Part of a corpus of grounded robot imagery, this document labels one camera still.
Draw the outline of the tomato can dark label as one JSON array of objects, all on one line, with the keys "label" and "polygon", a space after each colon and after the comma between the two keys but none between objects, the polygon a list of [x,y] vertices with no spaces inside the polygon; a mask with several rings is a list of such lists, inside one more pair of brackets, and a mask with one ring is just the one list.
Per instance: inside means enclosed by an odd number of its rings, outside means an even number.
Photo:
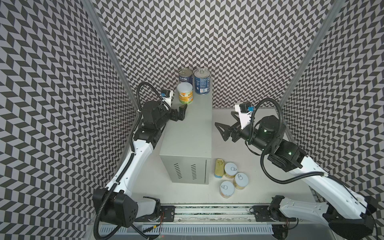
[{"label": "tomato can dark label", "polygon": [[178,71],[179,82],[193,85],[193,71],[188,68],[182,68]]}]

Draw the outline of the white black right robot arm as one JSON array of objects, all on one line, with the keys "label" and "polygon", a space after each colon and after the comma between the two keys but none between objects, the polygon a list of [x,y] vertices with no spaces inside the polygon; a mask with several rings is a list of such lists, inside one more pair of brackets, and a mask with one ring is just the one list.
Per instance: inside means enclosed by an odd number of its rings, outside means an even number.
[{"label": "white black right robot arm", "polygon": [[258,123],[255,123],[255,113],[234,111],[231,114],[236,119],[235,124],[215,123],[215,127],[224,141],[242,139],[247,147],[260,150],[261,169],[271,181],[280,185],[303,181],[325,199],[323,203],[308,203],[275,196],[269,206],[271,217],[276,221],[295,218],[322,224],[345,240],[361,240],[377,232],[374,213],[378,202],[375,198],[350,190],[304,150],[284,140],[282,113],[264,117]]}]

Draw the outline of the white lid can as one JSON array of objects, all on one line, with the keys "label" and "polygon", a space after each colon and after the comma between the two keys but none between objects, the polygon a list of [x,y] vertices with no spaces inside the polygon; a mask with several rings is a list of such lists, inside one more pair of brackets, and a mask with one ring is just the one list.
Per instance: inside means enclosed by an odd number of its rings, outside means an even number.
[{"label": "white lid can", "polygon": [[225,177],[233,179],[238,173],[238,167],[235,163],[226,163],[224,167]]},{"label": "white lid can", "polygon": [[223,181],[219,188],[220,195],[223,198],[230,198],[235,193],[235,186],[230,181]]},{"label": "white lid can", "polygon": [[245,173],[237,173],[233,180],[233,184],[236,189],[243,190],[249,184],[249,178]]},{"label": "white lid can", "polygon": [[191,104],[193,102],[193,86],[188,82],[181,82],[177,86],[179,101],[182,104]]}]

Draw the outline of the white lid can front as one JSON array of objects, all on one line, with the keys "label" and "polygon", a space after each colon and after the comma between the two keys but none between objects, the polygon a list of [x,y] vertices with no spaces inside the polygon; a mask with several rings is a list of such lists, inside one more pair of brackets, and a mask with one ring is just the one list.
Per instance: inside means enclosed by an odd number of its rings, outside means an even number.
[{"label": "white lid can front", "polygon": [[230,198],[235,193],[235,186],[230,181],[223,181],[219,188],[220,195],[223,198]]}]

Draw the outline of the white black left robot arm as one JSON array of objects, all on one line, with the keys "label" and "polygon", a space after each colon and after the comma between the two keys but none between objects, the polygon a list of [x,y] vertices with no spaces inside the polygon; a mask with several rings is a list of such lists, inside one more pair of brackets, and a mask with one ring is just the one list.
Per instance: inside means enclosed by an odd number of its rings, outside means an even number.
[{"label": "white black left robot arm", "polygon": [[147,217],[157,220],[161,215],[161,202],[157,198],[132,198],[135,182],[152,154],[168,121],[182,121],[186,116],[187,105],[172,109],[165,100],[149,101],[139,111],[129,136],[130,151],[115,176],[106,187],[93,194],[96,210],[95,231],[105,222],[118,228],[129,228],[136,219]]}]

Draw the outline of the blue label tin can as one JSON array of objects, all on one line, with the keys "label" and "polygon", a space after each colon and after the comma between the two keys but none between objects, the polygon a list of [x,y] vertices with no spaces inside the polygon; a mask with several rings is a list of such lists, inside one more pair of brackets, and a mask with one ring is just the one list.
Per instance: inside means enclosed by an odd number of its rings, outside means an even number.
[{"label": "blue label tin can", "polygon": [[206,95],[210,92],[211,72],[206,69],[194,71],[195,92],[199,95]]}]

